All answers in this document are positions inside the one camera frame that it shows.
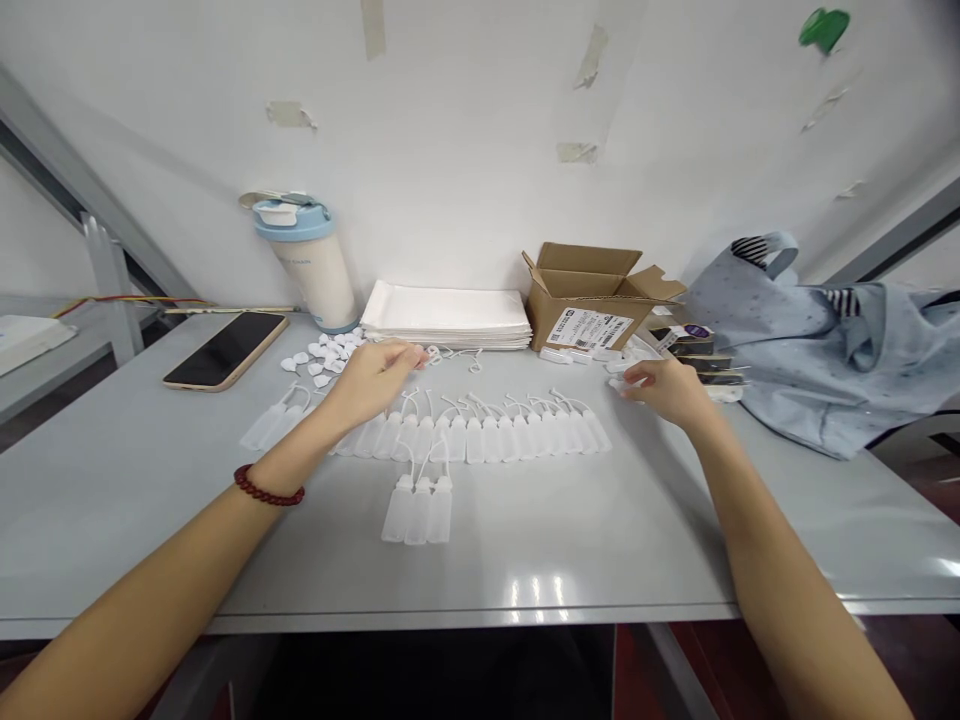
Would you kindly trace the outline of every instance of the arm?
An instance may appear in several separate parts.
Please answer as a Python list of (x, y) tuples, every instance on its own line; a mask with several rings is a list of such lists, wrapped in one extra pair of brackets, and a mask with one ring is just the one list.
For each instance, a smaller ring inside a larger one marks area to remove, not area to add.
[(737, 601), (796, 718), (911, 718), (886, 668), (837, 599), (710, 401), (693, 368), (641, 362), (624, 395), (680, 426), (703, 465)]
[[(275, 495), (293, 495), (340, 438), (390, 404), (424, 359), (407, 343), (361, 346), (323, 404), (247, 477)], [(30, 663), (0, 696), (0, 720), (134, 717), (283, 512), (231, 485)]]

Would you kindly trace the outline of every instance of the red bracelet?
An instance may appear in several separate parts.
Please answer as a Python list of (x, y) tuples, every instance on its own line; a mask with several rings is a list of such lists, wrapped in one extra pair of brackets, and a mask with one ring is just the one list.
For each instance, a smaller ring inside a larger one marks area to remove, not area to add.
[(247, 495), (251, 495), (255, 500), (265, 502), (269, 505), (279, 505), (281, 507), (299, 505), (303, 501), (303, 496), (305, 495), (303, 488), (297, 490), (297, 492), (290, 497), (273, 495), (266, 490), (261, 490), (247, 479), (247, 470), (251, 467), (253, 467), (253, 464), (242, 465), (233, 472), (233, 481), (237, 484), (237, 487), (247, 493)]

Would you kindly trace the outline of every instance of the white tabletop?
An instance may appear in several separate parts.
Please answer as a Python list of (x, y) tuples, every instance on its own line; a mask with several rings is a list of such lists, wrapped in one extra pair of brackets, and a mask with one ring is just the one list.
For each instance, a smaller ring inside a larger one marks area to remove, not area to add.
[[(229, 318), (197, 317), (0, 455), (0, 638), (56, 634), (256, 456), (238, 440), (318, 330), (292, 324), (230, 390), (160, 379)], [(454, 465), (450, 543), (380, 541), (404, 465), (328, 459), (243, 571), (211, 632), (646, 622), (736, 615), (716, 516), (686, 438), (597, 367), (529, 351), (461, 357), (412, 380), (489, 401), (556, 386), (612, 452)], [(840, 462), (728, 415), (834, 588), (858, 613), (960, 612), (960, 528), (873, 457)]]

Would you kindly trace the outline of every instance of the green clip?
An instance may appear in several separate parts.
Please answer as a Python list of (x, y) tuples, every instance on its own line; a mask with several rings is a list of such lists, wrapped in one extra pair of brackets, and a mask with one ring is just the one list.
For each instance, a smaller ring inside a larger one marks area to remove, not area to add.
[(800, 30), (800, 44), (816, 45), (824, 55), (829, 55), (849, 25), (850, 13), (817, 8)]

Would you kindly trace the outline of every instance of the stack of paper bags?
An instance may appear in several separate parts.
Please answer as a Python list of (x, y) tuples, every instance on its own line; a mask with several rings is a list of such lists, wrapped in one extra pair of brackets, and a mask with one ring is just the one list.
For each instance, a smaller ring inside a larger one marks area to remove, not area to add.
[(452, 350), (521, 350), (533, 334), (516, 290), (411, 288), (382, 280), (360, 324), (371, 340), (397, 337)]

